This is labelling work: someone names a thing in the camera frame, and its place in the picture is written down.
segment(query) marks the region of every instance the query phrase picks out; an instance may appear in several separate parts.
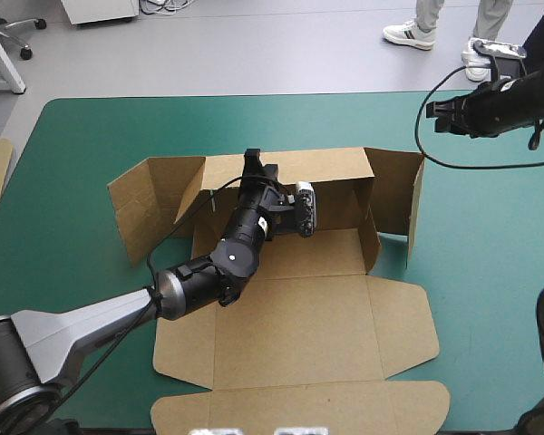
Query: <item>unfolded cardboard box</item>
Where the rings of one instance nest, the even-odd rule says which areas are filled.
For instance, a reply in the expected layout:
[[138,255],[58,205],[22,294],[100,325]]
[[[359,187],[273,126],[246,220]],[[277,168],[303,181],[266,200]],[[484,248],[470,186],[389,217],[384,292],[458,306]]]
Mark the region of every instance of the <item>unfolded cardboard box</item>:
[[[350,148],[263,153],[280,182],[313,183],[318,230],[266,242],[260,268],[230,307],[204,307],[159,321],[158,372],[212,391],[163,398],[153,407],[160,435],[238,427],[326,426],[331,434],[432,435],[449,409],[438,382],[387,378],[434,358],[439,344],[424,290],[369,276],[377,231],[413,245],[423,174],[420,154]],[[226,181],[235,156],[146,159],[109,186],[133,263]],[[193,256],[216,245],[238,186],[184,226]]]

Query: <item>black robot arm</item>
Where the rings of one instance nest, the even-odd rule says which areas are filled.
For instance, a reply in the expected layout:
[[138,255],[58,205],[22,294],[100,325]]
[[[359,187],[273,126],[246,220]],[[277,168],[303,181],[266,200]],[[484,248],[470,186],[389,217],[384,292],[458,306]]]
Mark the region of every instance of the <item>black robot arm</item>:
[[[488,59],[491,81],[446,101],[427,104],[427,117],[436,118],[435,131],[472,138],[493,138],[520,127],[544,129],[544,67],[526,75],[525,52],[516,45],[477,41],[474,49]],[[529,143],[539,145],[539,134]]]
[[[232,304],[256,273],[266,240],[282,233],[312,236],[312,186],[299,182],[291,193],[278,182],[277,172],[277,165],[262,165],[259,150],[247,150],[238,204],[216,248],[160,271],[157,288],[150,285],[62,314],[24,310],[0,316],[0,435],[26,434],[50,416],[65,400],[63,388],[81,385],[87,354],[155,318],[175,320],[215,301]],[[69,428],[72,423],[57,430]]]

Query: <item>black cable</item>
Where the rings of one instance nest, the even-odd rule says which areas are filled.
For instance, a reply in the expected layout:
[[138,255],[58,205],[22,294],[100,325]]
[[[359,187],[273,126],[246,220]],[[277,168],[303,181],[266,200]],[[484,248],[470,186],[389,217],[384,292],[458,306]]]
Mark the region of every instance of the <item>black cable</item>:
[[445,168],[449,169],[473,169],[473,170],[489,170],[489,169],[522,169],[522,168],[537,168],[544,166],[544,161],[539,161],[536,163],[520,163],[515,165],[492,165],[492,166],[463,166],[463,165],[454,165],[451,163],[446,163],[444,161],[441,161],[439,159],[436,159],[435,157],[429,155],[427,151],[423,148],[423,145],[421,144],[421,141],[419,139],[419,126],[421,124],[421,117],[423,114],[423,109],[427,105],[427,101],[432,97],[432,95],[437,92],[439,88],[441,88],[448,80],[452,78],[453,75],[458,73],[459,71],[464,70],[467,68],[466,66],[461,66],[459,68],[456,68],[452,72],[450,72],[448,75],[446,75],[443,80],[441,80],[433,89],[429,91],[429,93],[425,96],[425,99],[423,100],[421,107],[419,108],[419,111],[417,112],[417,118],[415,120],[415,130],[414,130],[414,137],[415,137],[415,144],[417,145],[417,148],[422,153],[422,155],[432,161],[433,163],[436,163],[440,166],[443,166]]
[[544,131],[544,120],[542,122],[535,121],[534,123],[534,132],[529,137],[528,140],[528,149],[529,150],[535,150],[540,145],[540,136],[542,135],[542,132]]
[[184,224],[188,223],[190,219],[192,219],[194,216],[196,216],[199,211],[206,205],[208,204],[213,198],[215,198],[219,192],[221,192],[222,190],[224,190],[226,187],[228,187],[229,185],[231,184],[234,184],[236,181],[240,181],[242,179],[258,179],[258,180],[261,180],[261,181],[265,181],[267,183],[272,183],[274,184],[274,186],[278,189],[278,190],[284,190],[285,193],[287,193],[288,195],[290,194],[290,191],[288,190],[288,188],[286,186],[284,186],[282,183],[278,182],[277,180],[275,179],[271,179],[269,177],[264,177],[264,176],[261,176],[261,175],[241,175],[239,177],[235,177],[234,179],[231,179],[230,181],[226,182],[225,184],[223,184],[222,186],[220,186],[219,188],[217,188],[216,190],[212,191],[211,194],[204,200],[202,201],[197,207],[195,210],[193,210],[190,214],[188,214],[185,219],[182,219],[172,230],[171,232],[169,232],[169,234],[167,236],[165,236],[162,240],[160,240],[157,245],[155,245],[155,247],[150,251],[150,253],[147,255],[147,258],[146,258],[146,264],[147,264],[147,268],[149,269],[150,273],[151,273],[151,278],[153,279],[153,288],[157,289],[157,272],[155,271],[155,266],[153,265],[153,253],[155,252],[155,250],[165,241],[167,240],[168,238],[170,238],[171,236],[173,236],[175,234],[175,232],[180,229]]

